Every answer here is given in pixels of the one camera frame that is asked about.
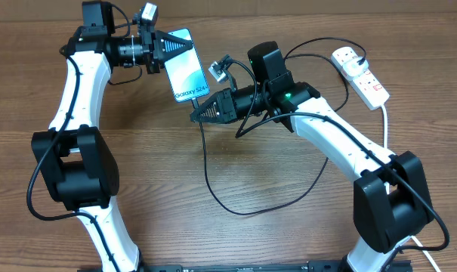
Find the Galaxy smartphone blue screen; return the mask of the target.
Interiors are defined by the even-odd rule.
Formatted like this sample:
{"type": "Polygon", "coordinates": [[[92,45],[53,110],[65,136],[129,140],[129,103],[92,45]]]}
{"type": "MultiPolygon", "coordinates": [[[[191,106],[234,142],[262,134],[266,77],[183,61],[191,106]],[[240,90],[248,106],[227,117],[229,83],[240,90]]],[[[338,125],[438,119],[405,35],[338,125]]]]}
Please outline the Galaxy smartphone blue screen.
{"type": "Polygon", "coordinates": [[[178,103],[210,92],[195,46],[165,62],[174,100],[178,103]]]}

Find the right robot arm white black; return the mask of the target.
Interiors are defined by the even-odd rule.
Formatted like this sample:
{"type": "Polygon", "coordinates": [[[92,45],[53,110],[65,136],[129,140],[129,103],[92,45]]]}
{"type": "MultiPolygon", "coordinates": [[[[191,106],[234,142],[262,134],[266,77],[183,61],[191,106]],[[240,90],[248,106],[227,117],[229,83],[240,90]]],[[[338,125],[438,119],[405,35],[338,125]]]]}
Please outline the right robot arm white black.
{"type": "Polygon", "coordinates": [[[191,113],[193,122],[240,122],[247,134],[250,116],[267,114],[314,144],[352,183],[354,225],[360,235],[339,262],[341,271],[391,271],[394,259],[409,249],[409,239],[437,219],[420,159],[411,152],[395,154],[372,142],[345,122],[306,82],[296,82],[286,56],[274,41],[248,52],[253,84],[213,94],[191,113]]]}

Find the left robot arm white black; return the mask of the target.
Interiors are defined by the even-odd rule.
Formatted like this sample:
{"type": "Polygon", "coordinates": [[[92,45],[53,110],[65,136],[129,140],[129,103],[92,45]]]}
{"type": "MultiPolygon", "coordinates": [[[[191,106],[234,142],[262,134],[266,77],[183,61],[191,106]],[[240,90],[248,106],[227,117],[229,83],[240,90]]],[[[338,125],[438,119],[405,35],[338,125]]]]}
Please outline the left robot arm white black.
{"type": "Polygon", "coordinates": [[[119,169],[99,129],[103,93],[114,67],[159,73],[166,61],[194,45],[158,31],[158,8],[149,2],[126,23],[137,27],[137,35],[117,36],[116,8],[105,1],[83,2],[83,24],[59,50],[66,59],[66,82],[48,130],[32,136],[37,165],[26,205],[42,221],[78,218],[100,256],[101,271],[146,271],[119,211],[119,169]]]}

